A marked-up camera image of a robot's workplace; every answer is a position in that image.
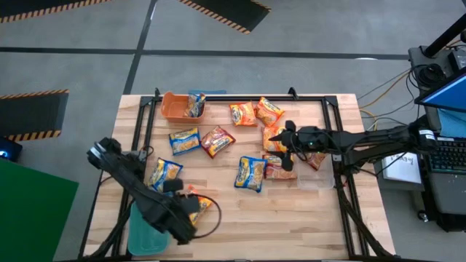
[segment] wooden table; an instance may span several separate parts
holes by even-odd
[[[363,123],[355,95],[336,95],[339,101],[341,120],[349,132],[363,131]],[[119,104],[113,138],[124,151],[129,151],[138,114],[140,95],[124,95]],[[314,125],[324,128],[322,108],[316,102],[276,102],[285,109],[285,120],[296,125]],[[200,194],[218,201],[223,210],[220,228],[211,236],[196,239],[190,245],[177,246],[171,242],[162,254],[150,259],[177,260],[227,260],[227,259],[338,259],[347,258],[344,233],[341,225],[339,203],[335,189],[302,191],[295,180],[264,181],[262,192],[234,188],[238,163],[241,156],[261,157],[261,127],[235,127],[232,124],[228,103],[207,102],[206,116],[199,125],[201,136],[216,125],[230,132],[237,142],[211,159],[203,150],[181,156],[172,156],[167,135],[191,126],[168,123],[156,107],[151,145],[155,153],[149,157],[146,179],[154,169],[157,157],[184,165],[180,178],[192,184]],[[140,145],[143,144],[143,133]],[[372,170],[372,165],[365,166]],[[374,176],[355,175],[355,184],[363,220],[374,236],[389,252],[394,247],[387,218]],[[106,181],[98,192],[92,223],[84,254],[98,248],[116,223],[122,187],[113,179]],[[199,232],[207,232],[215,226],[218,213],[210,208],[199,220]],[[126,250],[127,231],[122,245]],[[355,246],[359,246],[357,234],[353,233]]]

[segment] black metal frame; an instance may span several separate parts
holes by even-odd
[[[264,95],[267,99],[270,101],[313,101],[313,102],[319,102],[322,106],[323,110],[323,118],[325,122],[325,128],[326,129],[332,129],[331,126],[331,120],[330,120],[330,115],[329,115],[329,110],[328,107],[332,106],[335,120],[336,120],[336,129],[338,131],[343,130],[343,124],[341,123],[341,117],[340,117],[340,112],[339,112],[339,105],[338,105],[338,100],[336,96],[298,96],[294,88],[290,88],[288,91],[288,95],[273,95],[273,96],[268,96]],[[206,96],[206,101],[259,101],[260,95],[207,95]],[[148,124],[146,128],[146,137],[144,139],[144,146],[143,148],[149,147],[150,144],[150,139],[151,139],[151,129],[153,127],[153,122],[154,122],[154,115],[155,115],[155,105],[157,102],[160,101],[159,97],[159,90],[156,90],[156,95],[155,96],[143,96],[141,97],[140,105],[139,105],[139,112],[138,112],[138,118],[136,120],[136,126],[135,126],[135,132],[133,136],[133,144],[132,144],[132,151],[138,150],[138,141],[140,138],[140,133],[141,133],[141,127],[142,127],[142,121],[143,121],[143,114],[145,111],[145,108],[147,106],[150,106],[150,112],[149,112],[149,119],[148,119]],[[366,230],[367,232],[370,233],[370,231],[363,225],[363,221],[361,219],[361,212],[360,212],[360,206],[359,206],[359,201],[357,197],[357,192],[356,192],[356,186],[355,186],[355,181],[353,179],[353,176],[348,173],[340,173],[339,170],[339,163],[341,163],[340,159],[339,161],[336,161],[332,159],[333,161],[333,176],[335,177],[336,181],[336,193],[339,198],[339,207],[340,207],[340,212],[341,212],[341,221],[342,221],[342,226],[343,226],[343,232],[344,232],[344,237],[346,241],[346,246],[347,246],[347,252],[349,256],[349,260],[355,260],[355,259],[361,259],[361,258],[375,258],[376,257],[370,257],[369,252],[368,252],[368,243],[366,241],[366,237],[363,236],[363,231]],[[351,204],[347,200],[346,195],[344,194],[343,191],[343,184],[341,181],[341,176],[346,175],[347,176],[347,183],[348,183],[348,189],[349,189],[349,195],[351,197]],[[84,247],[86,245],[87,241],[87,235],[90,230],[90,223],[92,220],[93,216],[93,211],[95,207],[95,201],[97,199],[98,195],[98,190],[96,191],[95,198],[94,198],[94,203],[92,205],[92,210],[89,216],[88,224],[86,231],[84,233],[84,238],[82,241],[82,246],[81,250],[79,253],[79,258],[82,258],[83,253],[84,253]],[[121,214],[127,209],[128,205],[128,199],[129,195],[127,192],[123,192],[122,196],[122,202],[120,205],[120,211],[119,211],[119,218],[121,217]],[[352,241],[352,232],[350,228],[350,220],[348,218],[348,215],[350,215],[353,220],[355,219],[355,223],[358,226],[358,235],[359,235],[359,244],[361,247],[361,253],[362,255],[356,255],[355,254],[355,244]],[[97,258],[94,261],[108,261],[109,259],[112,261],[128,261],[132,259],[132,255],[126,250],[126,253],[124,255],[119,254],[120,246],[121,246],[121,238],[122,238],[122,233],[119,235],[118,240],[116,241],[116,244],[113,246],[113,250],[111,252],[111,257],[107,258]],[[404,261],[399,258],[395,258],[397,261]]]

